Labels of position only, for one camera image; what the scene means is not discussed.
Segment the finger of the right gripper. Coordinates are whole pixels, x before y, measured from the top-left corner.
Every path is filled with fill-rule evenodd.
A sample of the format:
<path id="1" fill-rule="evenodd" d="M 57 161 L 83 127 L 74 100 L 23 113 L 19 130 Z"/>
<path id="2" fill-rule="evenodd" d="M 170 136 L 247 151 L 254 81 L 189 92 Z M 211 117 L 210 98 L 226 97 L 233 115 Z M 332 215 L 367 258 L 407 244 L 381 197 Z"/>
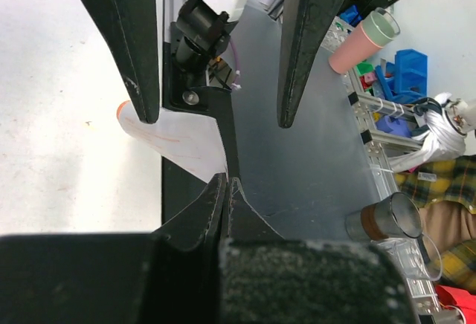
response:
<path id="1" fill-rule="evenodd" d="M 318 49 L 344 0 L 284 0 L 277 122 L 292 126 Z"/>
<path id="2" fill-rule="evenodd" d="M 104 38 L 139 120 L 159 115 L 155 0 L 80 0 Z"/>

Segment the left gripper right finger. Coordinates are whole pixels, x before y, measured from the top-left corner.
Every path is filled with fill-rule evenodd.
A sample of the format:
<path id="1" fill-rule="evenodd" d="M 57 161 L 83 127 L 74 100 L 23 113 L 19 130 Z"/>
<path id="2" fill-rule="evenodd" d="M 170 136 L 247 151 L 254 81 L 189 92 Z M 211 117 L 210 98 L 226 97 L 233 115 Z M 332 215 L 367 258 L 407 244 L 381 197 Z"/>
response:
<path id="1" fill-rule="evenodd" d="M 372 244 L 285 240 L 230 182 L 220 323 L 418 323 L 401 272 Z"/>

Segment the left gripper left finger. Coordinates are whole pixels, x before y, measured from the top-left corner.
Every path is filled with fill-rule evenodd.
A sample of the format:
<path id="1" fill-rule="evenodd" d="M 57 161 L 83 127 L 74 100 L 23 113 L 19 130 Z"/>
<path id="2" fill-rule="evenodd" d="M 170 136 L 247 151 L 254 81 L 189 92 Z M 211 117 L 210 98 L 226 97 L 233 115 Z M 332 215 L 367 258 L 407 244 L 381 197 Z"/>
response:
<path id="1" fill-rule="evenodd" d="M 151 233 L 1 238 L 3 323 L 216 323 L 227 178 Z"/>

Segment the white toothpaste tube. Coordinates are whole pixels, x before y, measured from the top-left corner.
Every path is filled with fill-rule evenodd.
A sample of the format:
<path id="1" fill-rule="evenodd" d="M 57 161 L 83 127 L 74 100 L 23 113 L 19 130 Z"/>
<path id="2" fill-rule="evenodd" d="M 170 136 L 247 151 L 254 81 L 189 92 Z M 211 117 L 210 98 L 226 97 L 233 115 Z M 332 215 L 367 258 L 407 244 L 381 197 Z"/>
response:
<path id="1" fill-rule="evenodd" d="M 218 123 L 212 117 L 161 108 L 156 123 L 143 123 L 127 100 L 118 106 L 116 118 L 128 135 L 205 183 L 228 171 Z"/>

